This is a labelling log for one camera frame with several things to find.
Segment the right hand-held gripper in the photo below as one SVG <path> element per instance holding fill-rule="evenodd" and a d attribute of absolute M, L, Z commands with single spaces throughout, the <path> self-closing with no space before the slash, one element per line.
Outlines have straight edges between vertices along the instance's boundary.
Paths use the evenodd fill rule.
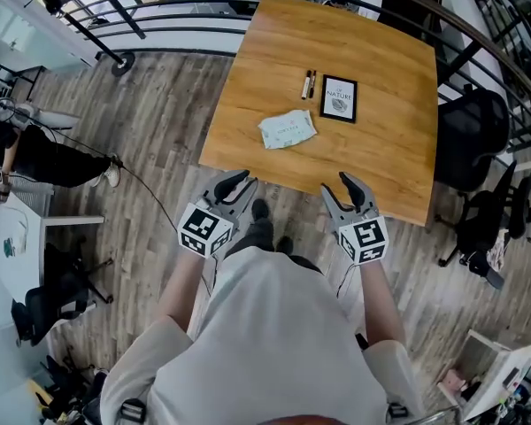
<path fill-rule="evenodd" d="M 320 185 L 322 199 L 335 226 L 336 242 L 354 265 L 382 259 L 389 247 L 389 235 L 372 190 L 349 173 L 340 172 L 339 176 L 354 208 L 343 205 L 325 183 Z"/>

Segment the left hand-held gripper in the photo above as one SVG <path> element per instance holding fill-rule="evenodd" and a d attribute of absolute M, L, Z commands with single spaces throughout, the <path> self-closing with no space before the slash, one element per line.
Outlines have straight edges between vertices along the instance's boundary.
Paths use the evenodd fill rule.
<path fill-rule="evenodd" d="M 178 224 L 181 247 L 209 258 L 233 238 L 239 219 L 258 190 L 258 179 L 248 177 L 249 174 L 249 170 L 231 170 L 210 179 L 202 196 L 196 203 L 188 203 L 181 216 Z"/>

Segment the white lidded wet wipe pack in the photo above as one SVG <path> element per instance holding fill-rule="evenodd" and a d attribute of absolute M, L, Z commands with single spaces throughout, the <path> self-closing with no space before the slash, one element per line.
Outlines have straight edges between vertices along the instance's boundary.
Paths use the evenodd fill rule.
<path fill-rule="evenodd" d="M 304 142 L 317 134 L 309 111 L 293 110 L 262 120 L 260 129 L 266 149 L 284 149 Z"/>

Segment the person's right forearm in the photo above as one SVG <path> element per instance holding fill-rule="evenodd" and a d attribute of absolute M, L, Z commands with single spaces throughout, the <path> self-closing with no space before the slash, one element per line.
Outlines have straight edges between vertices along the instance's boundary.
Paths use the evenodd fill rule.
<path fill-rule="evenodd" d="M 404 325 L 381 262 L 361 265 L 360 275 L 368 344 L 382 341 L 405 344 Z"/>

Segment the person's left forearm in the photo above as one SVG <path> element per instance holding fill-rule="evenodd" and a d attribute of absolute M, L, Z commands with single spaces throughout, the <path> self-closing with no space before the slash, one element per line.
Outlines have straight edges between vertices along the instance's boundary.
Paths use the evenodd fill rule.
<path fill-rule="evenodd" d="M 188 331 L 196 294 L 203 278 L 204 264 L 204 258 L 181 248 L 176 265 L 158 301 L 158 320 L 171 318 L 182 331 Z"/>

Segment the person's black trousers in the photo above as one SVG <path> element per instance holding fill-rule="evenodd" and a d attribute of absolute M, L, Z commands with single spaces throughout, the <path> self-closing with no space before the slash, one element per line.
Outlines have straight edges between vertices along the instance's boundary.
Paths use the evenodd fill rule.
<path fill-rule="evenodd" d="M 273 223 L 270 220 L 258 223 L 252 222 L 246 231 L 245 236 L 227 251 L 225 259 L 248 247 L 257 247 L 263 251 L 277 252 L 275 250 L 276 245 L 273 245 Z M 320 269 L 307 258 L 296 255 L 294 252 L 291 255 L 286 256 L 295 264 L 320 273 Z"/>

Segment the wooden table with white legs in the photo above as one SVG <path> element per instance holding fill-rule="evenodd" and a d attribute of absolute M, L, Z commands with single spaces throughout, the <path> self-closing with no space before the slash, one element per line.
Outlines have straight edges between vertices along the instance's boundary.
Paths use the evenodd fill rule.
<path fill-rule="evenodd" d="M 308 70 L 314 96 L 301 98 Z M 323 75 L 358 83 L 355 124 L 319 115 Z M 437 138 L 434 50 L 392 27 L 305 0 L 260 0 L 228 73 L 200 156 L 204 166 L 342 201 L 338 174 L 373 191 L 383 215 L 427 220 Z M 317 134 L 266 149 L 259 123 L 309 111 Z"/>

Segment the black framed leaf picture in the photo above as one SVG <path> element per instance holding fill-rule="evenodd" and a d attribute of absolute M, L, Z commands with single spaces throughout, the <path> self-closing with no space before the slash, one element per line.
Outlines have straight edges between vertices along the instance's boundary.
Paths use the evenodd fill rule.
<path fill-rule="evenodd" d="M 358 107 L 358 83 L 324 74 L 319 115 L 331 120 L 355 124 Z"/>

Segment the black office chair with headrest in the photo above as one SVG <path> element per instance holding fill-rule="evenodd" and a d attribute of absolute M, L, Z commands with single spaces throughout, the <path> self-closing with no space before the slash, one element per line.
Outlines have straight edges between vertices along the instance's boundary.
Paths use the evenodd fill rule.
<path fill-rule="evenodd" d="M 447 259 L 439 259 L 438 266 L 446 267 L 458 255 L 459 263 L 485 279 L 490 286 L 500 290 L 504 278 L 487 261 L 487 252 L 493 247 L 501 229 L 506 229 L 511 239 L 519 239 L 527 230 L 527 214 L 530 204 L 531 174 L 524 177 L 517 187 L 512 186 L 512 177 L 517 163 L 512 162 L 504 172 L 495 189 L 482 190 L 464 199 L 461 217 L 451 223 L 441 215 L 435 221 L 454 230 L 456 244 Z"/>

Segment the black mesh office chair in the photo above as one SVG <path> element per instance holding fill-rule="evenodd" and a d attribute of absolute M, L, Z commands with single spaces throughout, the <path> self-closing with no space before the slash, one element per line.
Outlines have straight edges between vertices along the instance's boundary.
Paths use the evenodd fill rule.
<path fill-rule="evenodd" d="M 440 104 L 434 180 L 457 191 L 477 190 L 509 137 L 507 105 L 495 91 L 473 89 Z"/>

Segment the person's white shirt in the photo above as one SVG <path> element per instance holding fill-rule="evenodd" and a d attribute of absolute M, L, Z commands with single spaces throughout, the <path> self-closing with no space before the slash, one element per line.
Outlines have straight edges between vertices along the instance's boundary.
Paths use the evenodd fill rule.
<path fill-rule="evenodd" d="M 120 425 L 139 398 L 148 425 L 255 425 L 321 416 L 349 425 L 422 417 L 404 346 L 361 349 L 327 279 L 287 256 L 249 247 L 226 258 L 197 337 L 165 317 L 109 373 L 100 413 Z M 389 403 L 410 417 L 387 422 Z"/>

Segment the pink cloth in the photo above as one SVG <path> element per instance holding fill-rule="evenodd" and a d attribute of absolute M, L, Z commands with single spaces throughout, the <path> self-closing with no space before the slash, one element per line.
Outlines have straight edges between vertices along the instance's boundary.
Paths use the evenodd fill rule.
<path fill-rule="evenodd" d="M 487 261 L 492 269 L 500 272 L 504 267 L 504 256 L 510 241 L 508 231 L 501 229 L 493 247 L 487 252 Z"/>

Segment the black coat rack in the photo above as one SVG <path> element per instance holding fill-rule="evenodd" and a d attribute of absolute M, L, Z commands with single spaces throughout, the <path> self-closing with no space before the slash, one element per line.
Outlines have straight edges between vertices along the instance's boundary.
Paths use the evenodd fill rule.
<path fill-rule="evenodd" d="M 119 56 L 110 48 L 108 48 L 103 42 L 101 42 L 96 36 L 94 36 L 86 27 L 84 27 L 78 20 L 76 20 L 71 14 L 65 12 L 62 9 L 61 0 L 42 0 L 45 4 L 45 9 L 52 16 L 61 16 L 66 19 L 69 24 L 76 28 L 78 32 L 95 44 L 104 54 L 109 56 L 113 60 L 112 75 L 115 77 L 121 77 L 127 73 L 135 62 L 134 53 L 125 53 Z"/>

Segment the grey white office chair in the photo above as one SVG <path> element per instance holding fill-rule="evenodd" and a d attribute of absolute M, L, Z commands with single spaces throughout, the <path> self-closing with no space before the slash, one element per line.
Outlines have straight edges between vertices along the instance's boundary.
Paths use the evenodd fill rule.
<path fill-rule="evenodd" d="M 45 111 L 31 104 L 16 105 L 16 112 L 11 118 L 11 122 L 15 126 L 25 128 L 35 121 L 42 123 L 48 128 L 68 130 L 78 124 L 80 117 L 63 112 Z"/>

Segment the pink box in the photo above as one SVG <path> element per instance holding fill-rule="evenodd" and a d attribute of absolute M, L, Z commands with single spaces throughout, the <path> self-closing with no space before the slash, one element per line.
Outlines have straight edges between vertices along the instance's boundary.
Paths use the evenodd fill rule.
<path fill-rule="evenodd" d="M 441 380 L 441 385 L 452 395 L 457 395 L 466 389 L 467 381 L 456 369 L 449 368 Z"/>

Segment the black metal railing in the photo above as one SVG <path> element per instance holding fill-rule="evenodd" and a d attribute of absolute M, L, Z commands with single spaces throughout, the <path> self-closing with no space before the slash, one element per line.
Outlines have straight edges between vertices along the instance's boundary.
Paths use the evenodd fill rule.
<path fill-rule="evenodd" d="M 450 101 L 492 89 L 510 112 L 510 152 L 531 147 L 531 28 L 511 1 L 486 15 L 481 31 L 443 0 L 305 0 L 378 21 L 430 45 L 438 91 Z M 259 0 L 58 0 L 52 12 L 92 42 L 104 37 L 185 31 L 243 35 Z"/>

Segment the white desk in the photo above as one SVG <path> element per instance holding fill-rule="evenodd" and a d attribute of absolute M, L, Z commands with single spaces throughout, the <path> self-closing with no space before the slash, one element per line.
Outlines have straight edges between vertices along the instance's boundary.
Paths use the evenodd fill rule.
<path fill-rule="evenodd" d="M 0 280 L 18 303 L 42 286 L 47 230 L 99 225 L 101 215 L 50 216 L 51 189 L 14 187 L 0 205 Z"/>

